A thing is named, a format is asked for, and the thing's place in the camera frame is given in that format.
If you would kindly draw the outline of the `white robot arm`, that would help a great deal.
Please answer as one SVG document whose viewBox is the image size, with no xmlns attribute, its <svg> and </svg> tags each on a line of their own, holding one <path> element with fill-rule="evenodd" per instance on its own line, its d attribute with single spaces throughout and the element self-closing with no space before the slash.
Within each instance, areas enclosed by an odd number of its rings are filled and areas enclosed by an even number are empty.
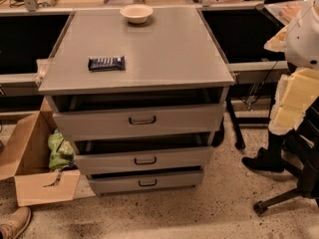
<svg viewBox="0 0 319 239">
<path fill-rule="evenodd" d="M 297 129 L 319 97 L 318 0 L 305 0 L 290 22 L 266 42 L 269 51 L 283 52 L 289 76 L 282 75 L 270 113 L 269 130 L 284 135 Z"/>
</svg>

